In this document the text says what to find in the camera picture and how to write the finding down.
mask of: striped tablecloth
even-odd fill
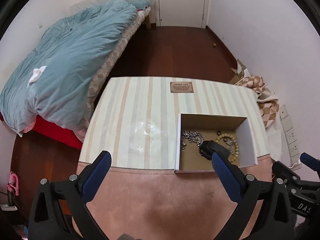
[[[171,81],[192,81],[194,93],[171,93]],[[174,169],[178,113],[245,116],[257,157],[267,154],[267,135],[252,90],[196,79],[119,77],[110,79],[100,98],[79,161],[92,163],[107,150],[113,167]]]

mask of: red bed sheet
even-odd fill
[[[81,150],[82,142],[79,141],[79,139],[76,137],[73,131],[61,128],[53,122],[48,122],[39,115],[37,116],[36,124],[33,130],[53,140],[62,142],[73,148]]]

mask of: pink leather mat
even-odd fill
[[[269,155],[245,174],[271,181]],[[86,163],[79,163],[79,174]],[[215,173],[180,174],[169,170],[111,168],[93,201],[92,216],[111,239],[127,233],[143,240],[212,240],[236,203]],[[259,202],[242,238],[248,236],[261,207]]]

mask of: dark brown floor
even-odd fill
[[[140,28],[129,41],[109,77],[172,76],[229,82],[235,67],[212,34],[185,27]],[[76,172],[80,151],[31,131],[17,137],[12,171],[19,177],[20,208],[28,217],[42,178],[65,180]]]

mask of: white door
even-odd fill
[[[204,0],[159,0],[160,26],[202,27]]]

